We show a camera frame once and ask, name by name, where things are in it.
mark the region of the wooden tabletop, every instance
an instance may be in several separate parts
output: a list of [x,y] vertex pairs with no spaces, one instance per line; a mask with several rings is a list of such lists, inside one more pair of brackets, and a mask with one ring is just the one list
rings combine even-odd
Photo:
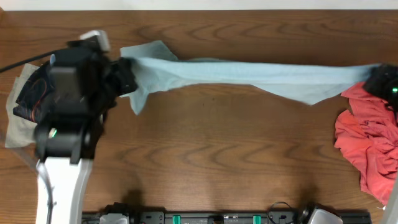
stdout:
[[[125,46],[163,40],[179,58],[362,65],[398,63],[398,11],[6,12],[0,67],[105,30],[117,58]],[[0,136],[6,98],[21,67],[0,75]],[[113,202],[169,211],[266,210],[315,200],[337,209],[382,205],[359,189],[359,172],[333,147],[348,107],[315,106],[253,86],[195,85],[151,94],[139,116],[126,98],[109,113],[85,194],[85,211]],[[0,223],[34,223],[36,176],[0,151]]]

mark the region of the red cloth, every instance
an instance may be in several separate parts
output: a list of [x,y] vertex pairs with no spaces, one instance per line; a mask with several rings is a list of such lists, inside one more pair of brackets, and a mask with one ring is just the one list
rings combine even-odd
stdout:
[[387,205],[398,168],[398,127],[384,100],[370,95],[358,83],[341,95],[349,98],[353,115],[336,120],[336,143],[343,156],[361,173],[361,190]]

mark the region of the green tape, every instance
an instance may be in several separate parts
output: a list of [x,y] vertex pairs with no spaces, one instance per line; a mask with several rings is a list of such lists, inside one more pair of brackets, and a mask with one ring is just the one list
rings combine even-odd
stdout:
[[181,224],[181,216],[173,215],[173,224]]
[[261,224],[261,216],[253,215],[253,224]]

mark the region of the white backdrop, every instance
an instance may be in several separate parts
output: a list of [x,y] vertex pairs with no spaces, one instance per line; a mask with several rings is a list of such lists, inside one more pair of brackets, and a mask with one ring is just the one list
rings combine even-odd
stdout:
[[398,9],[398,0],[0,0],[18,10]]

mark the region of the light blue cloth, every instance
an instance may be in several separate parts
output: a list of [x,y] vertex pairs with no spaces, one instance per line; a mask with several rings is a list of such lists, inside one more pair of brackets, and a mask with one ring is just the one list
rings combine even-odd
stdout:
[[365,81],[378,65],[326,67],[230,62],[212,58],[179,60],[161,41],[121,48],[133,59],[138,89],[130,97],[135,114],[148,94],[199,83],[249,84],[292,100],[313,105]]

